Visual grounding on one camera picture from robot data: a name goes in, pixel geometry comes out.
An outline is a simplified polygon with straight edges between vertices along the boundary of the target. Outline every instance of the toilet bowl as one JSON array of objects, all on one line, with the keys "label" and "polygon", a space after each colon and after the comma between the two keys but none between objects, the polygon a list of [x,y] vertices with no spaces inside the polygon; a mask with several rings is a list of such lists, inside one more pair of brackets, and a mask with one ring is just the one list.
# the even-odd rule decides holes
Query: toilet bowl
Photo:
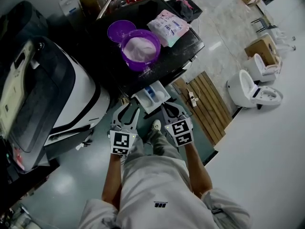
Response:
[{"label": "toilet bowl", "polygon": [[274,81],[280,72],[280,65],[265,66],[261,56],[257,53],[251,59],[245,61],[243,65],[254,81]]},{"label": "toilet bowl", "polygon": [[253,108],[258,105],[279,105],[283,95],[278,90],[254,84],[250,74],[241,70],[228,82],[227,88],[237,106]]}]

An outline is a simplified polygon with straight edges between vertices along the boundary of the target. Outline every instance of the plastic bag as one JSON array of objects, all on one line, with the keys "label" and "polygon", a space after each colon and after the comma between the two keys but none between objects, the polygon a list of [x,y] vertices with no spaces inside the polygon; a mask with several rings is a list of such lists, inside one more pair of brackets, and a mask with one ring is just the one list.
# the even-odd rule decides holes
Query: plastic bag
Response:
[{"label": "plastic bag", "polygon": [[191,27],[186,21],[167,10],[163,10],[147,26],[156,34],[163,47],[172,47]]}]

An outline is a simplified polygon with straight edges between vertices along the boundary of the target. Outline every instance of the wooden slat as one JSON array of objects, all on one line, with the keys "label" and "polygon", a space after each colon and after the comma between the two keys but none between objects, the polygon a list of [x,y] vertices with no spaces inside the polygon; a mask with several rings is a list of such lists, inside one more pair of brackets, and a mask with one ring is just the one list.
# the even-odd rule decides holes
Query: wooden slat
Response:
[{"label": "wooden slat", "polygon": [[228,124],[232,121],[232,117],[231,114],[227,108],[227,106],[225,105],[223,99],[221,98],[221,96],[219,95],[216,87],[214,86],[214,84],[212,83],[211,79],[209,78],[209,76],[207,75],[206,72],[202,72],[201,75],[199,75],[200,80],[205,84],[205,82],[208,83],[208,85],[210,86],[210,88],[208,88],[208,90],[210,91],[210,93],[214,93],[215,97],[218,99],[220,105],[222,106],[222,109],[224,110],[224,112],[226,113],[226,118],[228,121]]},{"label": "wooden slat", "polygon": [[[188,89],[193,92],[194,97],[197,98],[199,97],[199,91],[198,88],[194,85],[193,82],[187,85]],[[220,133],[218,126],[221,127],[221,124],[219,120],[217,119],[216,114],[213,112],[212,107],[208,104],[207,100],[202,102],[202,99],[204,99],[204,95],[201,94],[200,99],[196,102],[197,106],[201,110],[202,114],[206,118],[206,120],[209,122],[212,130],[214,131],[216,137],[218,140],[220,140],[223,136]]]},{"label": "wooden slat", "polygon": [[[190,105],[190,102],[187,101],[187,99],[185,98],[185,96],[183,94],[180,94],[180,97],[182,99],[182,101],[185,102],[186,106],[189,109],[192,109],[192,106]],[[196,122],[200,125],[201,129],[203,130],[204,134],[206,135],[206,137],[209,139],[210,143],[215,146],[214,141],[212,140],[210,134],[208,133],[208,131],[206,130],[206,128],[204,127],[204,125],[202,124],[201,120],[199,119],[198,115],[193,111],[192,112],[192,116],[194,117],[194,119],[196,120]]]},{"label": "wooden slat", "polygon": [[[189,99],[188,96],[188,91],[187,91],[187,85],[184,82],[183,79],[179,78],[178,80],[176,80],[174,82],[174,84],[179,88],[179,90],[182,92],[183,96],[185,97],[185,99]],[[193,109],[195,111],[195,113],[198,115],[198,118],[200,119],[200,121],[202,122],[202,124],[204,125],[205,129],[207,130],[208,134],[210,135],[211,139],[213,140],[213,142],[215,144],[218,143],[219,139],[217,138],[217,136],[215,135],[213,129],[211,128],[209,122],[207,121],[207,119],[205,118],[205,116],[202,114],[201,110],[199,109],[198,106],[196,107],[189,107],[190,109]]]},{"label": "wooden slat", "polygon": [[219,119],[221,125],[220,125],[220,127],[217,126],[218,129],[220,131],[224,131],[224,129],[227,127],[227,121],[220,112],[219,108],[222,109],[221,105],[220,104],[219,104],[219,106],[217,105],[216,101],[214,101],[214,99],[212,98],[212,96],[210,95],[210,93],[208,92],[208,90],[206,89],[204,84],[202,83],[202,81],[199,79],[199,77],[196,77],[193,81],[196,82],[196,84],[199,86],[201,94],[203,94],[203,96],[205,96],[207,101],[210,103],[212,109],[214,110],[217,118]]}]

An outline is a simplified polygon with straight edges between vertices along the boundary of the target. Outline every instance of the wooden pallet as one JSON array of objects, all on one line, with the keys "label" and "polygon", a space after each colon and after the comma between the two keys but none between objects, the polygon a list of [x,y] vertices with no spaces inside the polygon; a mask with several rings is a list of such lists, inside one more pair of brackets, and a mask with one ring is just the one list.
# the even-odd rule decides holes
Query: wooden pallet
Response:
[{"label": "wooden pallet", "polygon": [[[225,135],[224,129],[232,121],[232,117],[206,72],[198,75],[189,84],[181,78],[173,84],[180,90],[180,97],[192,111],[207,138],[212,145],[216,145]],[[192,107],[189,101],[188,90],[194,93],[195,98],[199,98],[196,107]]]}]

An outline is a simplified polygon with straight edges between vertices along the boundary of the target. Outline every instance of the shirt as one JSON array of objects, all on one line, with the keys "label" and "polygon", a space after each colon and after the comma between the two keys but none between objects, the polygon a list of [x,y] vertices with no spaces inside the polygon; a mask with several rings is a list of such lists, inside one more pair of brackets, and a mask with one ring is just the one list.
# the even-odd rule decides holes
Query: shirt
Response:
[{"label": "shirt", "polygon": [[79,229],[250,228],[249,213],[219,189],[201,199],[190,190],[184,161],[143,156],[122,174],[120,211],[99,199],[85,206]]}]

